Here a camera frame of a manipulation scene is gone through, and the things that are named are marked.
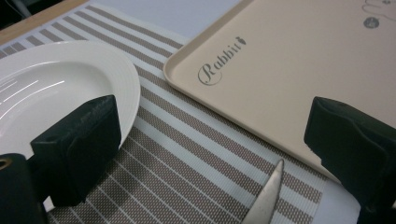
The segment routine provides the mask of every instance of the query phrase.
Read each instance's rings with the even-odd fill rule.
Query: wooden edge
[[[19,21],[18,23],[7,27],[6,29],[0,30],[0,45],[23,35],[86,2],[88,2],[88,0],[64,0],[61,3],[38,12],[23,21]]]

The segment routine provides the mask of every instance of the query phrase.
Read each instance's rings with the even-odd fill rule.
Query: silver knife
[[[243,224],[270,223],[275,211],[282,185],[284,162],[280,160],[253,206],[248,211]]]

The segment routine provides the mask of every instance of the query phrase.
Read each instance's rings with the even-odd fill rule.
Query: rabbit logo
[[[234,43],[224,48],[224,50],[218,54],[214,62],[205,63],[200,67],[198,71],[199,81],[206,86],[218,84],[222,78],[221,68],[229,63],[236,54],[239,54],[246,44],[247,42],[245,39],[237,36]]]
[[[374,29],[379,26],[379,18],[396,21],[396,0],[365,0],[363,11],[373,15],[364,21],[364,26]]]

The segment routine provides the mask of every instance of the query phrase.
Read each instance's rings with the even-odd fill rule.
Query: white plate
[[[121,50],[98,42],[61,42],[0,60],[0,154],[30,158],[34,138],[83,103],[109,94],[116,96],[123,142],[137,114],[140,83]]]

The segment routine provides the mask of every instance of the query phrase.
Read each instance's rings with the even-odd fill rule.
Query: beige tray
[[[244,0],[163,71],[173,87],[334,179],[304,143],[311,103],[342,101],[396,127],[396,11],[388,6]]]

